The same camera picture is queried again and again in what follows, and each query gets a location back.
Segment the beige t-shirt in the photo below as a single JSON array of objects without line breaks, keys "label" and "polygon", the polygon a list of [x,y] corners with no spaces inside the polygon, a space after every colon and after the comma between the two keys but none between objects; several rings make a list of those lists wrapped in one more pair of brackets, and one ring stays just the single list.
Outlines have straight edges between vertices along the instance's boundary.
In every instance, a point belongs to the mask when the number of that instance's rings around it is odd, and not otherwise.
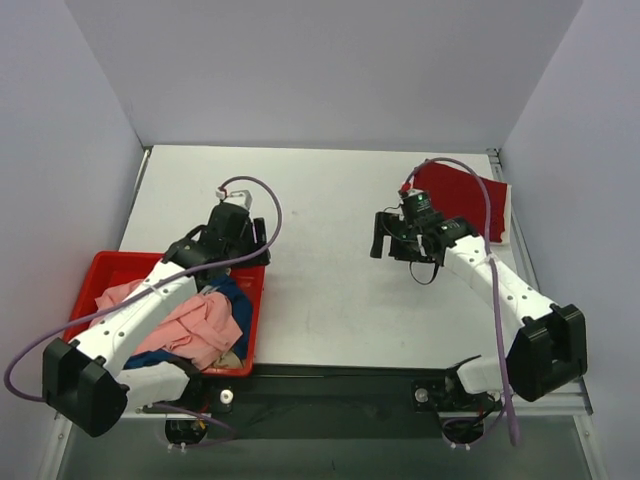
[{"label": "beige t-shirt", "polygon": [[211,367],[216,370],[239,370],[244,366],[245,362],[233,351],[226,352],[211,364]]}]

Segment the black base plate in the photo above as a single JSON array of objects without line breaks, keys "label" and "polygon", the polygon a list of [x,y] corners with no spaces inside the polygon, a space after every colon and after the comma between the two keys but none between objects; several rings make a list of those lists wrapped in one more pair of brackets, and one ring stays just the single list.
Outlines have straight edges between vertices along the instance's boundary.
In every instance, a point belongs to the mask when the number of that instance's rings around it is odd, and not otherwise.
[{"label": "black base plate", "polygon": [[209,377],[168,415],[171,441],[391,440],[448,433],[474,441],[499,403],[467,394],[449,371],[263,365],[244,378]]}]

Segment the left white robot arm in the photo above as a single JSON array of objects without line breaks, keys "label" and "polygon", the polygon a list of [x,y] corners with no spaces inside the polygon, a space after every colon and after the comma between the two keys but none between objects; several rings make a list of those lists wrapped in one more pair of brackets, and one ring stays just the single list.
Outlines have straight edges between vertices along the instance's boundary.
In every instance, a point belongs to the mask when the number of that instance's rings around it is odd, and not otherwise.
[{"label": "left white robot arm", "polygon": [[263,219],[251,219],[251,195],[242,190],[216,205],[205,225],[174,242],[144,281],[121,303],[95,314],[97,324],[66,342],[53,340],[43,353],[43,398],[47,405],[92,437],[109,431],[122,414],[169,401],[182,412],[195,409],[202,387],[170,362],[124,369],[126,361],[169,314],[233,265],[270,261]]}]

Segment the aluminium frame rail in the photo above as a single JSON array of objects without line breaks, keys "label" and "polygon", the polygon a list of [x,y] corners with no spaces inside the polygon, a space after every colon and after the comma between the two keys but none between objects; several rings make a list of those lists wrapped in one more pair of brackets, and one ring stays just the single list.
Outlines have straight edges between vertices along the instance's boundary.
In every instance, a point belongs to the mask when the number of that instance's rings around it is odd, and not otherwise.
[{"label": "aluminium frame rail", "polygon": [[546,397],[550,406],[567,415],[592,415],[593,405],[583,379],[572,381]]}]

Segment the red plastic bin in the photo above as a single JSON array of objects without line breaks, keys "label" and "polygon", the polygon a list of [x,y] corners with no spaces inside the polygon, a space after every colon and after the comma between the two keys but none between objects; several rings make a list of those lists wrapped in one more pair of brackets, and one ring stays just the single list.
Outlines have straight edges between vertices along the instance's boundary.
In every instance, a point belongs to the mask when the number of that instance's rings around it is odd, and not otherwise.
[{"label": "red plastic bin", "polygon": [[[96,312],[98,306],[95,299],[107,288],[132,280],[144,279],[161,256],[161,253],[150,252],[99,252],[87,271],[70,320],[73,321]],[[236,353],[240,352],[239,357],[244,363],[241,368],[212,366],[203,372],[208,376],[246,377],[250,374],[254,364],[265,267],[233,268],[230,277],[235,282],[236,290],[242,291],[252,306],[252,319],[247,323],[247,327],[242,326],[243,337],[237,342],[240,349],[234,347]]]}]

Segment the dark red t-shirt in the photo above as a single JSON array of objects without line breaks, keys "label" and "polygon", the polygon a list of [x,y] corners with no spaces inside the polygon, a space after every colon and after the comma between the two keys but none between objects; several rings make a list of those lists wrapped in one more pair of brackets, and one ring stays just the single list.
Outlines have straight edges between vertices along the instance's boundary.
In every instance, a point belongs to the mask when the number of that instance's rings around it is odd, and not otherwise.
[{"label": "dark red t-shirt", "polygon": [[[484,177],[481,180],[486,190],[494,181]],[[463,217],[479,233],[485,233],[485,199],[478,181],[466,170],[430,163],[414,175],[412,186],[427,191],[433,207],[445,217]]]}]

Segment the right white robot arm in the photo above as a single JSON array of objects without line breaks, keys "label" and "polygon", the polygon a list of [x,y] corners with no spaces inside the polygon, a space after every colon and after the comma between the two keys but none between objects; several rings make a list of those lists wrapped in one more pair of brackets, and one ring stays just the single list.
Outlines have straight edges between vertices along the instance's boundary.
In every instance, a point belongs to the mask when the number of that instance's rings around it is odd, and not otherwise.
[{"label": "right white robot arm", "polygon": [[500,316],[504,353],[456,365],[455,376],[442,386],[451,406],[465,408],[490,391],[534,402],[586,373],[582,311],[537,292],[487,251],[485,238],[469,221],[435,210],[427,192],[410,189],[400,195],[399,212],[376,213],[370,255],[384,254],[452,272]]}]

